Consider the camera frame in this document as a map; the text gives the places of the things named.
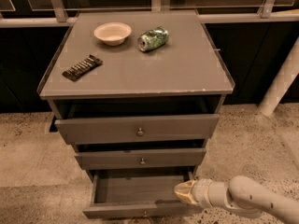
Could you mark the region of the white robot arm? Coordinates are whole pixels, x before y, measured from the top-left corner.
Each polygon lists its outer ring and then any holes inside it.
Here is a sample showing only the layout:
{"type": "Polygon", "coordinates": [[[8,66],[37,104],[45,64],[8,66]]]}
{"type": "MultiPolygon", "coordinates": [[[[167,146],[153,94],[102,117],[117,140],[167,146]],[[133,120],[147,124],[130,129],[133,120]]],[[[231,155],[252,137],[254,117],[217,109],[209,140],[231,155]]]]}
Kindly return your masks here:
{"type": "Polygon", "coordinates": [[[176,185],[174,192],[181,201],[201,208],[219,207],[247,218],[258,218],[265,212],[285,224],[299,224],[298,201],[278,195],[243,175],[227,182],[189,180],[176,185]]]}

